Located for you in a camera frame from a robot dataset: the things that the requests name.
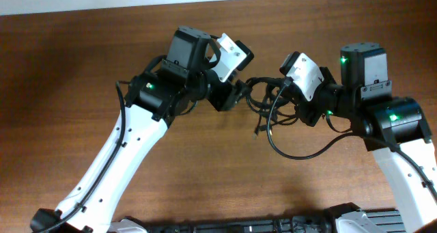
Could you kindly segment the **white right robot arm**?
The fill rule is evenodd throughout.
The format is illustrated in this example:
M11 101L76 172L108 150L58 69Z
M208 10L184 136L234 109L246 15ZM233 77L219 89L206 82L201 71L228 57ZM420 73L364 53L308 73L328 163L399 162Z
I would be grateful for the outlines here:
M341 83L298 51L281 73L292 84L298 119L315 126L330 115L350 121L349 136L364 140L393 192L407 232L436 231L436 157L432 132L419 103L394 97L386 51L378 43L341 48Z

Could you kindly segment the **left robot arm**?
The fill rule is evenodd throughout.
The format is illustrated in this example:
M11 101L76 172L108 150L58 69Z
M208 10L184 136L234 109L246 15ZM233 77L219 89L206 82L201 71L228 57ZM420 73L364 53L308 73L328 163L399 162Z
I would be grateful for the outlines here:
M126 92L118 92L117 122L80 182L55 209L39 209L31 230L116 231L115 209L149 151L199 101L208 101L217 111L232 109L249 92L236 74L253 57L245 44L226 34L178 27L169 51L131 78Z

